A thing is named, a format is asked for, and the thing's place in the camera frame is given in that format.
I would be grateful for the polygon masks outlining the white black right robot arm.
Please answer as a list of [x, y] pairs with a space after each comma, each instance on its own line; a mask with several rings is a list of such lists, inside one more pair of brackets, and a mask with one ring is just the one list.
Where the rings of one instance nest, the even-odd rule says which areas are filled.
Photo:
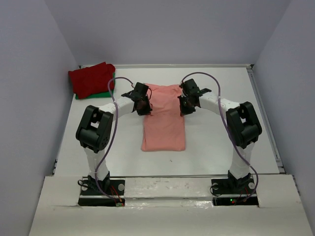
[[200, 89], [194, 79], [181, 81], [182, 94], [178, 97], [182, 116], [190, 115], [196, 108], [211, 111], [220, 116], [233, 145], [232, 163], [227, 178], [214, 179], [210, 187], [214, 196], [256, 193], [259, 177], [251, 165], [254, 144], [262, 133], [262, 127], [254, 106], [250, 102], [238, 103], [221, 97], [208, 88]]

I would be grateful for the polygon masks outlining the salmon pink t-shirt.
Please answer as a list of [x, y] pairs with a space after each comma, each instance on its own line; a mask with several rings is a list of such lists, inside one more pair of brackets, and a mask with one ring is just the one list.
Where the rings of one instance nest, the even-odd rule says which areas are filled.
[[141, 150], [184, 151], [186, 149], [185, 119], [181, 116], [178, 85], [159, 86], [147, 84], [151, 89], [152, 111], [143, 120]]

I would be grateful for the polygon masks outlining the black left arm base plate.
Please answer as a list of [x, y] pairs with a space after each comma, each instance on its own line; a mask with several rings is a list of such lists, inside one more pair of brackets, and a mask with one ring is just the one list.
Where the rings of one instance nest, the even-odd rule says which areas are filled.
[[82, 207], [124, 207], [125, 184], [122, 178], [111, 178], [104, 195], [96, 184], [90, 183], [87, 178], [77, 181], [80, 186], [78, 205]]

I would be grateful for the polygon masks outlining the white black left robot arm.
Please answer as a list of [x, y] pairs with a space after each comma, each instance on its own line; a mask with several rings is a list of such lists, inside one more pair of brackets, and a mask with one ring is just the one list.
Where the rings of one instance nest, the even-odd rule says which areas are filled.
[[112, 102], [100, 107], [89, 105], [86, 107], [76, 131], [76, 140], [83, 148], [89, 165], [87, 181], [81, 181], [82, 187], [91, 189], [98, 194], [113, 198], [106, 192], [110, 187], [110, 172], [106, 166], [106, 156], [111, 149], [117, 128], [118, 119], [132, 112], [139, 116], [149, 115], [150, 87], [143, 83], [136, 83], [133, 90], [115, 99], [110, 93]]

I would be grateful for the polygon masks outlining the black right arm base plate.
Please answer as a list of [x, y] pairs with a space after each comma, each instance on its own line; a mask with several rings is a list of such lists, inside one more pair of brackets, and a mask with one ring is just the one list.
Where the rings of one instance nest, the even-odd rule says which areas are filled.
[[257, 194], [253, 193], [255, 182], [252, 178], [237, 189], [229, 187], [227, 182], [227, 178], [211, 180], [210, 193], [213, 195], [213, 206], [259, 206]]

